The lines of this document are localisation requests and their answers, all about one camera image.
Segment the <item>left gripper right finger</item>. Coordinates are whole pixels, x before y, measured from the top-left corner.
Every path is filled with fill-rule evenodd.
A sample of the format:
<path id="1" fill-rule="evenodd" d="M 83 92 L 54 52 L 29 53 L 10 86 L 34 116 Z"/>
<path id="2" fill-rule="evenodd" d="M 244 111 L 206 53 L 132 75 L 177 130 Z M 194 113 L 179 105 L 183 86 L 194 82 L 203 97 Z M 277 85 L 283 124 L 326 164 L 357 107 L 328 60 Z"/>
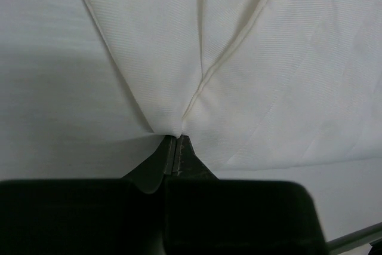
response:
<path id="1" fill-rule="evenodd" d="M 217 180 L 212 171 L 196 156 L 188 136 L 177 139 L 174 155 L 174 176 L 186 179 Z"/>

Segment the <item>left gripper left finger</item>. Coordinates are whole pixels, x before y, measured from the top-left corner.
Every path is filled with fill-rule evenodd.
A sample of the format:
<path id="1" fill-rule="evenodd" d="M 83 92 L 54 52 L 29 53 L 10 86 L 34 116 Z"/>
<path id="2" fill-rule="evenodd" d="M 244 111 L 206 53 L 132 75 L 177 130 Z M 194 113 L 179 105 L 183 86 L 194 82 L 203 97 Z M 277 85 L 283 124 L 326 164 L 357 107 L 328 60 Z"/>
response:
<path id="1" fill-rule="evenodd" d="M 154 153 L 122 179 L 129 180 L 142 193 L 155 193 L 164 177 L 172 173 L 176 147 L 177 139 L 165 136 Z"/>

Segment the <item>white pleated skirt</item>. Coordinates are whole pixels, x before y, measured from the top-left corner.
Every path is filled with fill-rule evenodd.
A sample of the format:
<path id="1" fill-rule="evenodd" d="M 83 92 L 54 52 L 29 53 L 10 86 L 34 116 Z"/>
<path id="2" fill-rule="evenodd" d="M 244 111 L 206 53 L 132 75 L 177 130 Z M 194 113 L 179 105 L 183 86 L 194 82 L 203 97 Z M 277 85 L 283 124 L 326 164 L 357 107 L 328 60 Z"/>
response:
<path id="1" fill-rule="evenodd" d="M 381 157 L 381 0 L 84 0 L 150 129 L 212 170 Z"/>

